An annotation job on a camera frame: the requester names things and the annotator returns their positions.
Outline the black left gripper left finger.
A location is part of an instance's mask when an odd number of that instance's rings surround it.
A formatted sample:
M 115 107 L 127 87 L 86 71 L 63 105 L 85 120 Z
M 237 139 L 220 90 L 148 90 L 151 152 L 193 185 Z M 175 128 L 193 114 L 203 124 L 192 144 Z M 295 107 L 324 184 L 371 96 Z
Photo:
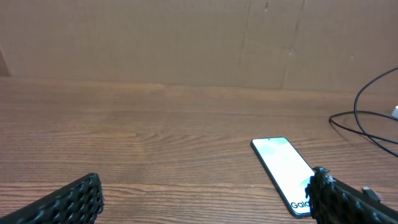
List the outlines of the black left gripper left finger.
M 1 217 L 1 224 L 94 223 L 103 212 L 100 177 L 89 173 L 27 206 Z

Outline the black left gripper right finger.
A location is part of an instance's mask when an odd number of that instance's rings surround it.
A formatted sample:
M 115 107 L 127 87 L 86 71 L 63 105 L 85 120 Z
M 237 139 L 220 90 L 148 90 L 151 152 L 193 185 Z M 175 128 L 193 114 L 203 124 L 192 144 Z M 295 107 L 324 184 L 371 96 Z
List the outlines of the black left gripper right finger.
M 310 214 L 317 224 L 397 224 L 397 211 L 381 203 L 378 193 L 368 187 L 358 191 L 315 167 L 305 188 Z

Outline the Samsung Galaxy smartphone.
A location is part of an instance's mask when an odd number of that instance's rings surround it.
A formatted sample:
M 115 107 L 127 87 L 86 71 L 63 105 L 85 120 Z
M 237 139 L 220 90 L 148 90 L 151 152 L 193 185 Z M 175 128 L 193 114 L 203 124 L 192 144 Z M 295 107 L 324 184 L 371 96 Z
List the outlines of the Samsung Galaxy smartphone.
M 251 147 L 290 214 L 309 217 L 305 189 L 315 172 L 296 148 L 285 137 L 253 139 Z

